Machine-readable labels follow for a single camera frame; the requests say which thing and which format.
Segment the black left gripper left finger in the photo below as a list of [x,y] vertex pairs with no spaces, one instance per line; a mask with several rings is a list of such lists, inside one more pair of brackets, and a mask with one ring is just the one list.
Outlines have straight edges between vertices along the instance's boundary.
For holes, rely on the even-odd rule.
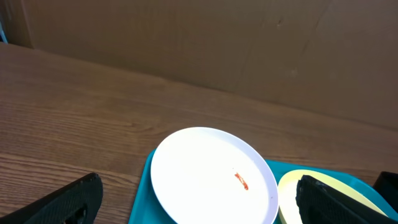
[[1,217],[1,224],[93,224],[103,199],[103,183],[90,173]]

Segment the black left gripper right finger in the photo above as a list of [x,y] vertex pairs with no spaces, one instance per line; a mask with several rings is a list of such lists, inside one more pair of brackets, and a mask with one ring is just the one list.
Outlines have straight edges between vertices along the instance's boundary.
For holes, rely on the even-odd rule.
[[296,203],[304,224],[397,224],[309,175],[297,183]]

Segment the yellow plate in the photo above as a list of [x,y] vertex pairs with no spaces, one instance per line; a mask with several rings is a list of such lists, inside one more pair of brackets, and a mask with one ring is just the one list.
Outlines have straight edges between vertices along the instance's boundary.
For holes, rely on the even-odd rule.
[[303,175],[312,176],[324,184],[327,184],[330,187],[339,190],[341,193],[344,193],[345,195],[357,200],[363,205],[366,205],[367,207],[379,212],[380,214],[386,215],[378,206],[367,199],[363,194],[359,193],[357,190],[343,183],[342,181],[314,170],[298,169],[284,174],[278,183],[279,216],[282,223],[302,224],[299,208],[296,203],[296,194],[298,181]]

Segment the white plate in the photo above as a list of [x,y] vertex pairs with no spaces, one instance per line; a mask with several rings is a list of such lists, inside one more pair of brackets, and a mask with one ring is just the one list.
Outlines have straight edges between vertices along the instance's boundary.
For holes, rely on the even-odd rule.
[[242,139],[214,128],[167,136],[150,165],[155,196],[176,223],[274,223],[276,179]]

